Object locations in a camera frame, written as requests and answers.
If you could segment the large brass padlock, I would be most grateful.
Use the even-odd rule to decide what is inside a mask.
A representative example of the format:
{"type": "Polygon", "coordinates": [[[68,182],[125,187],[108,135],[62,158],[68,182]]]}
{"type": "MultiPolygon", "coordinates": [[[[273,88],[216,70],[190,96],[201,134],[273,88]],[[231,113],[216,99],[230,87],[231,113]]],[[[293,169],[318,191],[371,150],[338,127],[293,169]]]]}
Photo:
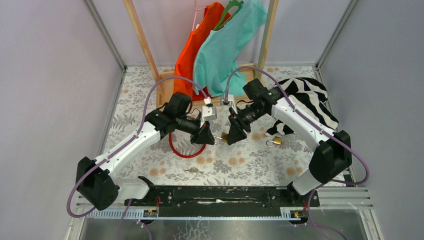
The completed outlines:
{"type": "Polygon", "coordinates": [[[228,142],[229,135],[227,133],[225,133],[225,132],[222,132],[220,136],[214,135],[213,137],[215,139],[218,139],[218,140],[224,142],[224,143],[227,143],[228,142]]]}

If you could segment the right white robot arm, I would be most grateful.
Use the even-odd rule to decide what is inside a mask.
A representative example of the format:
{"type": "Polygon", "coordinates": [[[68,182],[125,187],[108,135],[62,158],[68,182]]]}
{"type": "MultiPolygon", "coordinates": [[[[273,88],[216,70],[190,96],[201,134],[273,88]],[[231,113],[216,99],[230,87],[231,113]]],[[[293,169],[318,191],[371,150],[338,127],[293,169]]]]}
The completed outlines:
{"type": "Polygon", "coordinates": [[[312,189],[330,182],[352,164],[352,154],[346,149],[351,144],[347,132],[334,132],[322,125],[278,87],[267,89],[257,78],[243,90],[252,103],[244,109],[229,108],[229,132],[222,134],[228,145],[246,139],[250,124],[268,114],[293,130],[313,151],[308,169],[288,185],[286,198],[291,205],[301,205],[312,189]]]}

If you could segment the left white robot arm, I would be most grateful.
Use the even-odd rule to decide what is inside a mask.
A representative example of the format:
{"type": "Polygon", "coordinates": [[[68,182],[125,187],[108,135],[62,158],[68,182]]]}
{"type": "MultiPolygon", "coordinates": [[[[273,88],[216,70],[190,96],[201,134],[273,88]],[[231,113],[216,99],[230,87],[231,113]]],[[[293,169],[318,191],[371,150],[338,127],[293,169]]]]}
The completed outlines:
{"type": "Polygon", "coordinates": [[[192,144],[214,145],[210,121],[217,118],[216,108],[207,98],[199,115],[193,118],[187,112],[191,105],[188,95],[174,93],[169,102],[145,116],[140,128],[107,153],[94,159],[82,158],[77,165],[76,191],[99,211],[116,200],[137,199],[144,206],[152,204],[155,200],[152,184],[141,179],[119,180],[118,176],[135,157],[176,130],[188,133],[192,144]]]}

